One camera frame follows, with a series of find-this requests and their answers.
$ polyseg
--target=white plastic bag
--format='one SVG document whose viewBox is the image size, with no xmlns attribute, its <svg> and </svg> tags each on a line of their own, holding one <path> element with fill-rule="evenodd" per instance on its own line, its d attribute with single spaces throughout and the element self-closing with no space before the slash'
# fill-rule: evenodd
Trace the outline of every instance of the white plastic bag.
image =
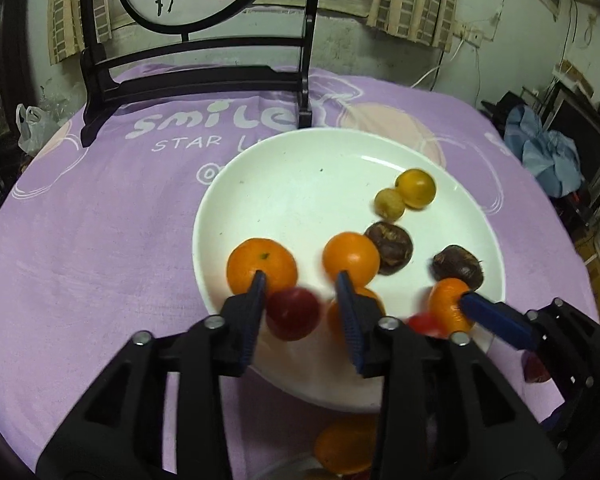
<svg viewBox="0 0 600 480">
<path fill-rule="evenodd" d="M 51 115 L 35 106 L 25 108 L 18 105 L 16 124 L 20 131 L 18 146 L 31 156 L 36 156 L 58 130 L 58 124 Z"/>
</svg>

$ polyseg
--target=beige curtain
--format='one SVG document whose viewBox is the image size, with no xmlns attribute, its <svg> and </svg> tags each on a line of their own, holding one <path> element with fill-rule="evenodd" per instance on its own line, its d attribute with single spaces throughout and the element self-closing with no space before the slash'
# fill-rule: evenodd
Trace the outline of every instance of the beige curtain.
<svg viewBox="0 0 600 480">
<path fill-rule="evenodd" d="M 457 0 L 372 0 L 366 24 L 447 52 Z"/>
<path fill-rule="evenodd" d="M 96 30 L 100 42 L 111 38 L 109 4 L 93 0 Z M 48 0 L 47 9 L 49 60 L 56 64 L 84 49 L 80 0 Z"/>
</svg>

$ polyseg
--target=metal rivet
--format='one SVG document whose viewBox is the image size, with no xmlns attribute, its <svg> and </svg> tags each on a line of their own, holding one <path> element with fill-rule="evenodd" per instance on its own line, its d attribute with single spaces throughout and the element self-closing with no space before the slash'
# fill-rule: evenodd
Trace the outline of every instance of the metal rivet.
<svg viewBox="0 0 600 480">
<path fill-rule="evenodd" d="M 209 316 L 205 319 L 205 326 L 209 330 L 215 330 L 224 326 L 224 317 L 222 316 Z"/>
<path fill-rule="evenodd" d="M 135 345 L 143 346 L 146 345 L 153 338 L 154 335 L 151 332 L 147 332 L 147 330 L 141 330 L 140 332 L 136 332 L 133 335 L 131 341 L 133 341 Z"/>
<path fill-rule="evenodd" d="M 471 342 L 471 338 L 465 332 L 453 332 L 450 339 L 458 346 L 465 346 Z"/>
<path fill-rule="evenodd" d="M 381 317 L 378 320 L 378 326 L 382 330 L 395 330 L 400 326 L 400 320 L 390 316 Z"/>
</svg>

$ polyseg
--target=blue cloth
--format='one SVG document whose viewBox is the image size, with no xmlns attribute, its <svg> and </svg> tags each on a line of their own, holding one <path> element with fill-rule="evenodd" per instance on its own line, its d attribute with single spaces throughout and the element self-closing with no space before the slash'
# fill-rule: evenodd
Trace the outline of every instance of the blue cloth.
<svg viewBox="0 0 600 480">
<path fill-rule="evenodd" d="M 504 143 L 548 196 L 560 198 L 580 189 L 583 178 L 575 142 L 555 130 L 544 131 L 530 107 L 519 105 L 509 113 Z"/>
</svg>

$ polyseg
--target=table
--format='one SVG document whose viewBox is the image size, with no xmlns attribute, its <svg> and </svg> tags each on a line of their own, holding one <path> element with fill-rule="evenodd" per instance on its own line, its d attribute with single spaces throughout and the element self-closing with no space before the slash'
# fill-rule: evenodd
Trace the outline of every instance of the table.
<svg viewBox="0 0 600 480">
<path fill-rule="evenodd" d="M 314 125 L 403 142 L 471 192 L 498 237 L 512 306 L 524 312 L 560 296 L 597 319 L 586 268 L 548 199 L 478 112 L 442 94 L 322 70 L 310 87 Z M 87 149 L 78 113 L 18 181 L 0 210 L 0 431 L 31 468 L 134 332 L 179 333 L 206 316 L 191 257 L 200 199 L 238 152 L 294 129 L 294 108 L 277 92 L 133 104 Z M 524 383 L 518 352 L 496 340 L 489 355 L 536 417 L 561 402 L 552 382 Z M 236 480 L 310 450 L 338 416 L 255 373 L 223 380 L 222 392 Z M 165 434 L 171 468 L 173 403 Z"/>
</svg>

